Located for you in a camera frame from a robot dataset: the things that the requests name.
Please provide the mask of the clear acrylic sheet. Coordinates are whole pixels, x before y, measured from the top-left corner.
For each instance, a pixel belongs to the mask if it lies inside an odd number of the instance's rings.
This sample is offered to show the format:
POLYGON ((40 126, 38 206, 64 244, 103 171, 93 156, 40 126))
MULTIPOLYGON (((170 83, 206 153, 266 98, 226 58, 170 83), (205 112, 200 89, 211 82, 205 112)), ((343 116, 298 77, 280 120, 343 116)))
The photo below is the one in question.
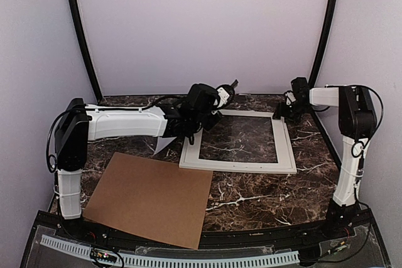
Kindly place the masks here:
POLYGON ((272 122, 267 117, 226 115, 202 133, 200 159, 277 163, 272 122))

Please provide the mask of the dark landscape photo print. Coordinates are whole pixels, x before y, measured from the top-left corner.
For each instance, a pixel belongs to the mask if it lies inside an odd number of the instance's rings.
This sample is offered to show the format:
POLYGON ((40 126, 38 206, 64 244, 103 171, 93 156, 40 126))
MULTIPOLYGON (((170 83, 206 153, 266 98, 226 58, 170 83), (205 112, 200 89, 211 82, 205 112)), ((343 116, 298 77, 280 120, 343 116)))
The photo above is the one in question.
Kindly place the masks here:
POLYGON ((157 155, 164 148, 166 148, 170 143, 172 143, 176 138, 177 137, 158 137, 153 155, 157 155))

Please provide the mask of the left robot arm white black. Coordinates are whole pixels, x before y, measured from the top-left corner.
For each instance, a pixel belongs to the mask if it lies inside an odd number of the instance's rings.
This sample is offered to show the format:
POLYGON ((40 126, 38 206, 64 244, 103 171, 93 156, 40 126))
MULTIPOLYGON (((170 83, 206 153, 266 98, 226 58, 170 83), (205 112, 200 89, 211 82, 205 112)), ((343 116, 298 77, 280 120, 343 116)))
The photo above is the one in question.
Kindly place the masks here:
POLYGON ((104 107, 73 99, 53 121, 46 142, 46 165, 55 174, 58 212, 66 219, 64 230, 75 240, 88 236, 79 218, 81 174, 87 162, 87 145, 111 137, 149 136, 170 142, 186 137, 194 143, 200 130, 213 128, 234 95, 230 85, 191 86, 183 97, 167 95, 145 107, 104 107))

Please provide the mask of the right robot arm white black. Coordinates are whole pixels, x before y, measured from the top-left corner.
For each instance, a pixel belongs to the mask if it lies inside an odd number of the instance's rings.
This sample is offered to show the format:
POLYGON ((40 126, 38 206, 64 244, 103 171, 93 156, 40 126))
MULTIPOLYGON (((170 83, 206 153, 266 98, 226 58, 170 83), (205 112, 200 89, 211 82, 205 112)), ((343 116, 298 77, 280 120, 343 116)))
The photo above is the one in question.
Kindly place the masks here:
POLYGON ((364 161, 371 139, 384 116, 384 105, 375 90, 365 85, 327 85, 310 88, 306 78, 291 81, 291 90, 274 111, 273 119, 299 122, 316 106, 338 108, 339 131, 343 137, 342 164, 332 197, 339 207, 355 205, 363 176, 364 161))

